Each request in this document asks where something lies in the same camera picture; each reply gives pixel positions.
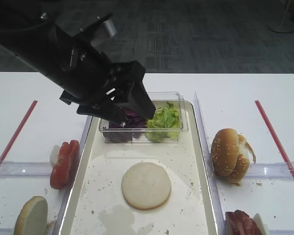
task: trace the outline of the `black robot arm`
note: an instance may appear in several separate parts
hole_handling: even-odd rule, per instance
[[[143,86],[146,69],[137,61],[112,63],[91,45],[110,17],[71,37],[38,2],[0,0],[0,45],[62,87],[60,99],[79,104],[78,114],[122,124],[127,108],[153,118],[155,107]]]

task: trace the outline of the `table surface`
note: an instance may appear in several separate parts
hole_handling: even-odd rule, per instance
[[[218,130],[231,127],[247,137],[259,163],[283,162],[254,103],[260,100],[289,158],[294,162],[294,74],[154,73],[145,75],[144,85],[148,92],[177,91],[190,102],[197,93],[210,143]],[[76,114],[76,105],[68,106],[60,101],[61,93],[60,87],[39,73],[0,72],[0,155],[35,99],[38,104],[6,160],[47,162],[54,145],[80,139],[86,117]],[[270,204],[267,205],[268,210],[283,214],[281,210],[294,208],[294,183],[284,182],[286,184],[288,192],[277,200],[288,201],[289,208]],[[6,188],[3,194],[11,194],[12,190],[17,190],[17,187]],[[13,211],[18,211],[19,205],[29,198],[21,195],[33,194],[29,193],[30,190],[28,187],[16,197],[19,199],[14,204],[19,204]],[[60,198],[57,195],[52,197],[55,200]],[[0,227],[9,226],[5,224],[5,219],[1,218]],[[288,229],[289,226],[294,229],[293,218],[281,216],[281,220],[272,216],[266,223],[270,229]]]

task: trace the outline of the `clear plastic container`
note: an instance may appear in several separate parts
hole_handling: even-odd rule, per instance
[[[148,93],[157,109],[172,103],[180,115],[179,128],[109,128],[109,121],[101,119],[99,131],[104,142],[177,142],[182,131],[188,130],[184,99],[177,92]]]

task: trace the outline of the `tomato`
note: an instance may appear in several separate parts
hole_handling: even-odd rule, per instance
[[[50,175],[50,186],[54,189],[63,189],[73,178],[75,160],[79,152],[78,141],[64,142],[60,148],[57,164]]]

